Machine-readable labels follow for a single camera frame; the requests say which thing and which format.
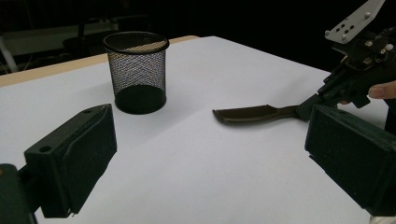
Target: table edge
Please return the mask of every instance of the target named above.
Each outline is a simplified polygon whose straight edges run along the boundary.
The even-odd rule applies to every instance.
[[[171,44],[175,44],[181,41],[187,41],[191,39],[199,38],[196,35],[185,35],[177,38],[169,39]],[[9,85],[18,84],[25,81],[34,80],[41,77],[48,77],[56,74],[61,74],[64,72],[76,70],[79,68],[83,68],[86,66],[105,63],[108,62],[108,58],[106,54],[100,54],[91,56],[88,58],[77,59],[70,62],[65,63],[57,63],[53,65],[48,65],[44,67],[29,69],[26,71],[11,73],[7,75],[0,76],[0,87],[5,87]]]

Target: knife blade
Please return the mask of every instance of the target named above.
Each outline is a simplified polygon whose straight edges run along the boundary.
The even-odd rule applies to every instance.
[[[280,108],[271,105],[258,105],[231,109],[214,109],[212,112],[220,122],[241,123],[258,120],[297,118],[296,109],[297,105]]]

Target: black mesh cup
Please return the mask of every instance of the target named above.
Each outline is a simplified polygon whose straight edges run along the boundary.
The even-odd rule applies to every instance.
[[[115,103],[130,114],[148,114],[166,103],[165,52],[169,41],[148,32],[118,32],[104,38]]]

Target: cup rim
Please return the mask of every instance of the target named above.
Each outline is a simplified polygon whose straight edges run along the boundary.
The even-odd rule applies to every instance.
[[[157,49],[136,50],[136,51],[124,50],[124,49],[116,49],[116,48],[110,46],[107,43],[107,40],[109,38],[117,36],[117,35],[146,35],[146,36],[153,36],[153,37],[161,39],[163,41],[163,45],[161,47],[157,48]],[[144,54],[158,53],[158,52],[166,50],[169,47],[169,45],[170,45],[169,40],[165,36],[154,34],[154,33],[151,33],[151,32],[143,32],[143,31],[116,32],[114,34],[107,35],[103,39],[102,43],[103,43],[105,49],[107,49],[108,51],[113,51],[113,52],[117,52],[117,53],[120,53],[120,54],[128,54],[128,55],[144,55]]]

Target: white tabletop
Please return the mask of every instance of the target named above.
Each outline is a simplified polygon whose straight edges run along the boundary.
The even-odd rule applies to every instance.
[[[166,51],[166,105],[130,115],[114,106],[108,63],[0,88],[0,163],[88,107],[113,104],[118,141],[79,214],[40,224],[362,224],[360,208],[309,159],[308,122],[227,126],[212,109],[298,105],[327,72],[215,36]],[[380,127],[387,106],[340,108]]]

